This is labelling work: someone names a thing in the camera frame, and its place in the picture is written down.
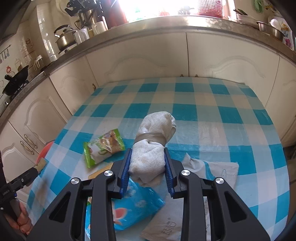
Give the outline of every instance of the black frying pan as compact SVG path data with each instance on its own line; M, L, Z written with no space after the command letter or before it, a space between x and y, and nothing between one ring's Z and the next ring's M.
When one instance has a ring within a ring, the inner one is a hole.
M26 67L22 68L14 77L5 75L4 78L9 82L3 90L3 94L11 96L17 91L17 89L27 80L28 67L29 66L27 65Z

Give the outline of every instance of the brass handle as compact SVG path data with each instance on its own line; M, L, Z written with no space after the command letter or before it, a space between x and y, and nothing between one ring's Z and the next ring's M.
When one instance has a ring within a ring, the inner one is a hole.
M38 146L37 145L35 145L34 144L34 142L32 142L30 139L29 139L29 137L26 135L26 134L24 134L24 137L35 147L35 148L38 148Z
M32 155L34 155L34 152L32 150L30 150L29 147L27 147L22 141L20 141L20 144L28 151L30 152Z

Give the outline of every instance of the human hand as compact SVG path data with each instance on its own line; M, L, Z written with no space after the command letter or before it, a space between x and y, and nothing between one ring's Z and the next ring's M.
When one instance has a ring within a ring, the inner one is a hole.
M5 217L12 228L16 230L20 230L23 234L28 235L31 232L33 225L32 225L31 219L29 218L29 214L22 202L20 202L20 210L21 210L21 214L19 215L17 222L15 222L7 214L5 214Z

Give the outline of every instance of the kitchen cabinet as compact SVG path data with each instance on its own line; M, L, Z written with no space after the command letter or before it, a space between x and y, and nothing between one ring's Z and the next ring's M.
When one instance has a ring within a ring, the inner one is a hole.
M274 87L266 105L283 146L296 142L296 66L280 58Z
M86 56L99 86L121 80L188 76L186 33L129 39Z
M187 42L189 76L197 74L245 83L266 105L279 55L243 40L215 34L187 33Z
M35 165L38 153L7 122L0 134L0 151L7 182L12 181ZM17 192L17 197L27 202L31 187Z
M30 147L40 153L70 118L71 113L47 78L26 96L9 122Z
M98 87L85 56L53 72L50 79L72 114Z

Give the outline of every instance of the kettle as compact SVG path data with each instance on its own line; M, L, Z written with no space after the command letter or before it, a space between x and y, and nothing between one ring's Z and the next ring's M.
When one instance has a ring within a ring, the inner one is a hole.
M65 28L63 33L61 35L57 35L57 31L63 28ZM56 43L60 51L63 51L76 43L74 38L74 33L76 32L77 30L73 29L70 25L62 25L54 31L54 35L58 37Z

